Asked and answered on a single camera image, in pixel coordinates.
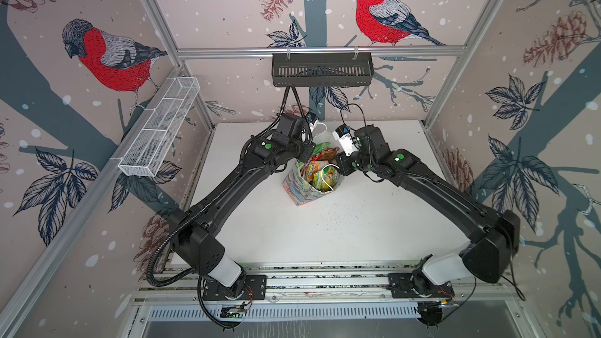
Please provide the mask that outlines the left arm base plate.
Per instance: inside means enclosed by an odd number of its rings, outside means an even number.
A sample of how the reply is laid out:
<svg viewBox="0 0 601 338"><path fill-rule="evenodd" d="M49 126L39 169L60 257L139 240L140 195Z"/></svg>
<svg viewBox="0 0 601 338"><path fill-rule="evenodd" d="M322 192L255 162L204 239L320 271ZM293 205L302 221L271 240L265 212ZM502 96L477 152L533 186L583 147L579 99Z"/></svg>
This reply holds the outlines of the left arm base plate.
<svg viewBox="0 0 601 338"><path fill-rule="evenodd" d="M242 274L229 287L214 279L203 279L200 291L203 301L256 301L265 299L266 288L266 275Z"/></svg>

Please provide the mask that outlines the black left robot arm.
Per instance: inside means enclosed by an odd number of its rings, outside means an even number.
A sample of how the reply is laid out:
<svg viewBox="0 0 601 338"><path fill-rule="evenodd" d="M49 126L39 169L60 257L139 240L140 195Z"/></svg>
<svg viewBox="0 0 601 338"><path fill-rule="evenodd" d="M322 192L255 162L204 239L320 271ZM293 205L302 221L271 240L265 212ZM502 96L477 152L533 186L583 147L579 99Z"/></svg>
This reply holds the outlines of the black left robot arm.
<svg viewBox="0 0 601 338"><path fill-rule="evenodd" d="M169 217L175 253L198 275L238 294L245 271L225 253L217 234L254 188L292 159L307 161L314 148L310 124L294 114L283 114L274 128L250 137L236 167L213 191L188 211Z"/></svg>

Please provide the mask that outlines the yellow green candy bag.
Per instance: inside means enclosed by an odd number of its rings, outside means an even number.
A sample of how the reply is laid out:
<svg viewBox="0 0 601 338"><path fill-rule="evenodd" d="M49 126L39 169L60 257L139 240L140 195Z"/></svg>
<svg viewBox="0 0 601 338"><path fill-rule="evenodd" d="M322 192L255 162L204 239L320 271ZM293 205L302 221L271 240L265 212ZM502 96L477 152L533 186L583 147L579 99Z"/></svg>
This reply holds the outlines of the yellow green candy bag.
<svg viewBox="0 0 601 338"><path fill-rule="evenodd" d="M334 191L340 172L338 166L328 161L313 161L304 167L302 175L314 189L319 192L330 192Z"/></svg>

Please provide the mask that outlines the bright green snack bag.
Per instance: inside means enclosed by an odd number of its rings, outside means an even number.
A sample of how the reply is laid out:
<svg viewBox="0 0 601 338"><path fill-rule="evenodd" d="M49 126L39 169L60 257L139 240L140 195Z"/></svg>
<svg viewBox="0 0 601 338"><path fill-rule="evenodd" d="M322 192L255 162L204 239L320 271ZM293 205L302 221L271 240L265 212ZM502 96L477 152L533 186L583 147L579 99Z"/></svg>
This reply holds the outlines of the bright green snack bag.
<svg viewBox="0 0 601 338"><path fill-rule="evenodd" d="M316 148L314 148L314 151L311 155L311 160L312 161L317 161L323 154L323 152L328 149L330 147L330 144L328 142L323 142L320 144L316 145Z"/></svg>

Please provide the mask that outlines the colourful paper gift bag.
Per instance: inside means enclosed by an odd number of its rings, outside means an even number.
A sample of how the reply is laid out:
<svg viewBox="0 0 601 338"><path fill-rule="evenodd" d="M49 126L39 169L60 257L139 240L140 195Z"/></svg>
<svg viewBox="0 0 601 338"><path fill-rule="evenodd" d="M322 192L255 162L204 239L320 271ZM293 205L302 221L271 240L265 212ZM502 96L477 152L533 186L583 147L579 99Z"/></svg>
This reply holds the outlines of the colourful paper gift bag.
<svg viewBox="0 0 601 338"><path fill-rule="evenodd" d="M317 121L310 128L316 148L309 161L296 161L283 181L283 189L297 207L331 194L344 181L341 168L334 159L340 148L321 139L327 134L326 124Z"/></svg>

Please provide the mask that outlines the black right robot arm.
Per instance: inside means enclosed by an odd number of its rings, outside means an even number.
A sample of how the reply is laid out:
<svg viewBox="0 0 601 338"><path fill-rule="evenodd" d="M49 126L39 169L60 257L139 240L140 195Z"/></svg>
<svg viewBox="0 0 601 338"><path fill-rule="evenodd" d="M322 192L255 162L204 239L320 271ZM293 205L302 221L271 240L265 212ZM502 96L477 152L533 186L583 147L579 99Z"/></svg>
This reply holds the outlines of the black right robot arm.
<svg viewBox="0 0 601 338"><path fill-rule="evenodd" d="M391 150L374 125L356 131L340 125L333 137L342 148L335 157L342 175L374 173L378 182L388 181L421 198L469 240L463 247L422 259L413 272L418 280L433 286L470 275L486 283L501 280L519 250L520 219L513 211L499 213L436 175L415 154Z"/></svg>

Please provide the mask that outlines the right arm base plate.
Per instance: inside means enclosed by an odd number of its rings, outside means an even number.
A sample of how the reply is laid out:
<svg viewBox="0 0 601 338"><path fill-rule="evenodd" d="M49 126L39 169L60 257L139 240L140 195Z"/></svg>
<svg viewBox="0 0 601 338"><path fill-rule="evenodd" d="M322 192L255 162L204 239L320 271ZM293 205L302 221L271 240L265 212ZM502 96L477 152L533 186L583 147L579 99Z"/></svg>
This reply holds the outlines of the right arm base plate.
<svg viewBox="0 0 601 338"><path fill-rule="evenodd" d="M451 283L436 286L424 276L413 273L389 273L387 289L394 299L455 297Z"/></svg>

